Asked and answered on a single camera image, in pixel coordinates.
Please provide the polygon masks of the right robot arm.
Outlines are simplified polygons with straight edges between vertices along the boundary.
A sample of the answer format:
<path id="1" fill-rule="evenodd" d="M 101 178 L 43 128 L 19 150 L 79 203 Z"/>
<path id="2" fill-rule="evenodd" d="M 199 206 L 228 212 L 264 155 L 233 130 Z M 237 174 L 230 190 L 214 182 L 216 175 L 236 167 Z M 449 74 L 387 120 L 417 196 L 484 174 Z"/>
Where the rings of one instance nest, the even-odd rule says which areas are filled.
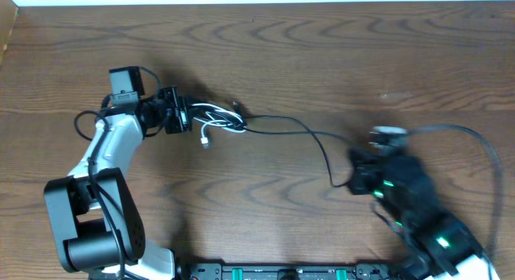
<path id="1" fill-rule="evenodd" d="M 421 161 L 402 148 L 374 154 L 353 147 L 348 151 L 353 172 L 346 183 L 353 195 L 371 195 L 401 229 L 410 256 L 390 268 L 395 279 L 438 276 L 495 276 L 485 249 L 440 202 Z"/>

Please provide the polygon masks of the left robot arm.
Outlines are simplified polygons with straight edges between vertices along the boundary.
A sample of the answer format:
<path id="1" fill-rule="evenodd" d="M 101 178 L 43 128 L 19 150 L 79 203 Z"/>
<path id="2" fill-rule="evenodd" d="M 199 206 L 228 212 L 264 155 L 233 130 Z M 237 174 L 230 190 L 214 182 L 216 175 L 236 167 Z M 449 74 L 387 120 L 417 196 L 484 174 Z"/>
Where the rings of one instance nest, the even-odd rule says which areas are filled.
<path id="1" fill-rule="evenodd" d="M 91 279 L 174 279 L 175 256 L 147 239 L 124 178 L 146 138 L 191 130 L 187 99 L 175 87 L 145 95 L 142 73 L 110 70 L 112 91 L 92 111 L 96 133 L 80 162 L 43 192 L 56 251 L 69 273 Z"/>

